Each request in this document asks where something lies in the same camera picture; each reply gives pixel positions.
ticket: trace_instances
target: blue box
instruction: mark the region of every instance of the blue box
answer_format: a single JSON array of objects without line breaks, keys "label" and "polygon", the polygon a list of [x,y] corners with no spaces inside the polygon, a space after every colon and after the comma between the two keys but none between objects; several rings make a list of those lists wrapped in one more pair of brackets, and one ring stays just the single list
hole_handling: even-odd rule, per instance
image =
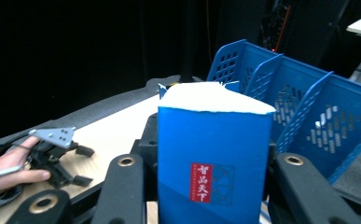
[{"label": "blue box", "polygon": [[273,112],[217,82],[172,86],[158,112],[160,223],[258,223]]}]

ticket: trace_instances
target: blue plastic basket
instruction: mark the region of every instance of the blue plastic basket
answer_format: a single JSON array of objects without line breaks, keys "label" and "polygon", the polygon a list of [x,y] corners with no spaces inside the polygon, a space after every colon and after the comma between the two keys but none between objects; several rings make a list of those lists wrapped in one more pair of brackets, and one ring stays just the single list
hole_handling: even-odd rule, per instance
[{"label": "blue plastic basket", "polygon": [[238,92],[274,106],[278,152],[307,157],[331,184],[361,152],[360,84],[245,40],[217,52],[207,81],[239,81]]},{"label": "blue plastic basket", "polygon": [[227,44],[217,51],[206,81],[239,81],[238,92],[244,93],[253,72],[276,55],[278,54],[245,40]]},{"label": "blue plastic basket", "polygon": [[316,82],[276,142],[305,156],[333,184],[361,153],[361,85],[328,75]]},{"label": "blue plastic basket", "polygon": [[269,66],[274,71],[254,73],[244,94],[275,107],[271,138],[277,141],[308,89],[329,73],[281,55]]}]

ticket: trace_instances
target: finger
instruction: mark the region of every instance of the finger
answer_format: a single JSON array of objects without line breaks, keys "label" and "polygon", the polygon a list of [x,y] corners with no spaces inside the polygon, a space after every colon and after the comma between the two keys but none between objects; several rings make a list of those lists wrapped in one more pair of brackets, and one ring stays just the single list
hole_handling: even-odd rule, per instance
[{"label": "finger", "polygon": [[9,189],[23,183],[35,183],[50,178],[46,170],[24,170],[0,177],[0,190]]},{"label": "finger", "polygon": [[25,141],[23,141],[21,143],[21,146],[23,147],[27,147],[27,148],[31,148],[33,147],[35,144],[37,144],[39,141],[39,139],[35,136],[30,136],[28,137]]}]

